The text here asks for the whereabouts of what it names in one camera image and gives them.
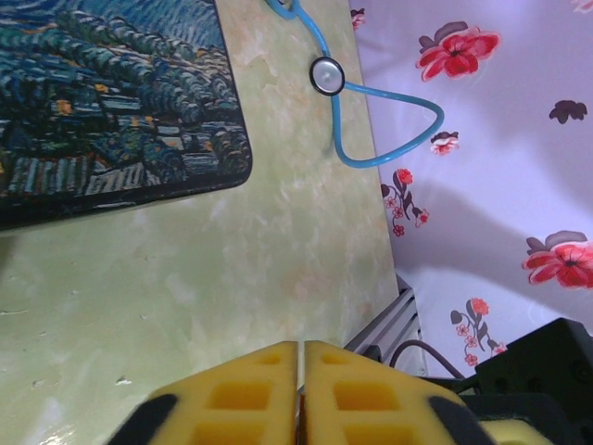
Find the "pink flower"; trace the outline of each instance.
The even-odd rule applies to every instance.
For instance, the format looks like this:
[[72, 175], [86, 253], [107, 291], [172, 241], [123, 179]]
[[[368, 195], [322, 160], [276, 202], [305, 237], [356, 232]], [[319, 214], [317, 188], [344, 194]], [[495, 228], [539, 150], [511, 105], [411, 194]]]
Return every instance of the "pink flower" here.
[[414, 181], [414, 177], [408, 169], [398, 169], [396, 175], [402, 184], [410, 185]]
[[478, 61], [486, 60], [500, 43], [494, 32], [482, 32], [478, 27], [453, 32], [437, 46], [423, 52], [416, 68], [423, 69], [422, 79], [427, 82], [442, 70], [457, 79], [478, 71]]
[[465, 337], [470, 333], [470, 328], [468, 326], [465, 326], [463, 324], [460, 324], [459, 326], [457, 326], [457, 335], [460, 337]]
[[488, 304], [483, 301], [482, 299], [472, 299], [471, 300], [472, 309], [475, 313], [480, 313], [482, 315], [488, 315], [489, 308]]
[[561, 286], [593, 288], [593, 242], [562, 243], [540, 250], [523, 264], [530, 269], [529, 283], [538, 285], [556, 278]]
[[350, 16], [352, 17], [352, 26], [354, 27], [354, 31], [357, 30], [360, 25], [366, 23], [366, 20], [364, 19], [364, 8], [361, 8], [358, 11], [356, 9], [351, 9]]
[[397, 237], [403, 236], [406, 233], [406, 229], [403, 225], [394, 225], [393, 226], [393, 233], [396, 234]]
[[442, 132], [434, 136], [430, 142], [430, 149], [439, 156], [448, 155], [451, 151], [460, 147], [459, 133]]
[[422, 211], [422, 213], [420, 213], [417, 217], [416, 217], [416, 227], [420, 227], [423, 224], [426, 224], [428, 222], [428, 217], [430, 216], [430, 213], [428, 213], [427, 209], [424, 209]]
[[396, 219], [403, 218], [404, 216], [404, 210], [401, 207], [395, 207], [392, 213]]
[[499, 355], [505, 350], [507, 350], [507, 345], [505, 345], [504, 343], [499, 343], [498, 346], [492, 349], [492, 355]]
[[576, 5], [574, 12], [582, 12], [583, 14], [586, 14], [587, 12], [593, 11], [593, 0], [572, 0], [571, 3]]
[[478, 364], [478, 358], [473, 354], [467, 354], [465, 356], [465, 362], [470, 366], [476, 366]]
[[474, 336], [467, 336], [465, 338], [465, 344], [468, 346], [468, 348], [477, 348], [478, 339]]

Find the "blue stethoscope tubing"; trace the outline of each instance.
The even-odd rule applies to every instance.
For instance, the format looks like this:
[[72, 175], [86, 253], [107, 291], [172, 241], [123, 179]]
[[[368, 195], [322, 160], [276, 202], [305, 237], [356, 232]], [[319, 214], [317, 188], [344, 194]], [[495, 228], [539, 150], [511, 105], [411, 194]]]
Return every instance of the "blue stethoscope tubing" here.
[[[325, 57], [331, 57], [330, 48], [323, 37], [322, 31], [319, 29], [317, 24], [313, 21], [313, 19], [307, 14], [305, 9], [300, 5], [300, 0], [292, 0], [290, 6], [285, 6], [281, 3], [281, 0], [266, 0], [268, 5], [276, 12], [280, 17], [286, 20], [292, 20], [295, 18], [299, 18], [303, 24], [309, 29], [311, 34], [317, 40], [317, 43]], [[345, 82], [344, 88], [355, 91], [357, 93], [363, 93], [364, 95], [375, 95], [377, 97], [383, 97], [385, 99], [392, 99], [398, 100], [400, 102], [407, 102], [409, 104], [418, 105], [420, 107], [428, 108], [433, 111], [436, 115], [435, 121], [422, 133], [418, 136], [414, 137], [412, 140], [404, 144], [403, 146], [399, 146], [398, 148], [391, 150], [388, 153], [385, 153], [381, 156], [377, 156], [375, 158], [369, 159], [353, 159], [348, 156], [344, 152], [344, 148], [342, 147], [342, 118], [340, 112], [340, 99], [338, 95], [332, 95], [332, 117], [334, 121], [334, 145], [335, 151], [337, 156], [340, 158], [342, 162], [344, 162], [348, 167], [353, 167], [355, 169], [367, 169], [370, 167], [376, 167], [381, 164], [385, 164], [393, 159], [399, 158], [402, 155], [412, 151], [414, 148], [419, 146], [421, 143], [426, 141], [432, 134], [435, 134], [436, 131], [440, 128], [445, 120], [445, 112], [443, 109], [438, 106], [437, 104], [421, 99], [419, 97], [413, 95], [402, 95], [399, 93], [392, 93], [389, 91], [384, 90], [377, 90], [374, 88], [369, 88], [368, 86], [364, 85], [357, 85], [355, 83]]]

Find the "painted mouse pad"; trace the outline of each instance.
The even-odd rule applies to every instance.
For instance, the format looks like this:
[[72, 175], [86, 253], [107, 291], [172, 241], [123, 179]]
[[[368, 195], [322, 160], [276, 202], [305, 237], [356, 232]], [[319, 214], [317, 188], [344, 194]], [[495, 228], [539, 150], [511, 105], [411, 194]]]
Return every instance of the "painted mouse pad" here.
[[0, 229], [250, 172], [214, 0], [0, 0]]

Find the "marble table surface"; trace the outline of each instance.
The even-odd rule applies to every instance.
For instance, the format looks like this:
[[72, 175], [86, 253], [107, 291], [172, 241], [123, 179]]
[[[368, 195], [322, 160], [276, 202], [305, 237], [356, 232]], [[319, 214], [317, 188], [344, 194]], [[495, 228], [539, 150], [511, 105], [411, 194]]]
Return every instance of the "marble table surface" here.
[[[347, 0], [302, 0], [352, 82]], [[217, 1], [253, 148], [231, 190], [0, 237], [0, 443], [103, 443], [150, 391], [283, 339], [344, 345], [397, 293], [376, 169], [336, 157], [319, 50], [263, 0]], [[344, 143], [373, 154], [365, 98]]]

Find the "stethoscope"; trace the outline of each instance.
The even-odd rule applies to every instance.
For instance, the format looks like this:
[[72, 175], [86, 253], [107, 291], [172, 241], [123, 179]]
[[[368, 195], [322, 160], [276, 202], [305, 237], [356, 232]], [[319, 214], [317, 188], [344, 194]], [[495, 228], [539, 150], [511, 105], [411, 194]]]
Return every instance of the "stethoscope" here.
[[[309, 29], [311, 34], [317, 40], [323, 56], [316, 58], [311, 63], [309, 70], [309, 78], [315, 89], [322, 95], [327, 95], [332, 99], [332, 116], [334, 120], [334, 145], [337, 156], [349, 167], [355, 169], [366, 169], [375, 167], [377, 165], [385, 164], [390, 160], [399, 158], [408, 153], [422, 142], [427, 140], [432, 134], [435, 134], [439, 127], [443, 124], [445, 113], [443, 109], [437, 104], [430, 102], [413, 95], [401, 95], [399, 93], [392, 93], [389, 91], [376, 90], [363, 85], [356, 85], [355, 83], [347, 82], [346, 75], [340, 64], [332, 59], [330, 48], [323, 37], [322, 31], [311, 17], [305, 12], [300, 5], [300, 0], [292, 0], [290, 6], [288, 1], [284, 0], [266, 0], [268, 5], [283, 19], [292, 20], [298, 17], [305, 26]], [[421, 134], [414, 137], [403, 146], [369, 159], [353, 159], [344, 152], [342, 148], [342, 119], [340, 116], [340, 99], [338, 94], [344, 89], [363, 93], [364, 95], [376, 95], [377, 97], [384, 97], [386, 99], [398, 100], [400, 102], [408, 102], [410, 104], [419, 105], [420, 107], [428, 108], [436, 114], [435, 121], [424, 130]]]

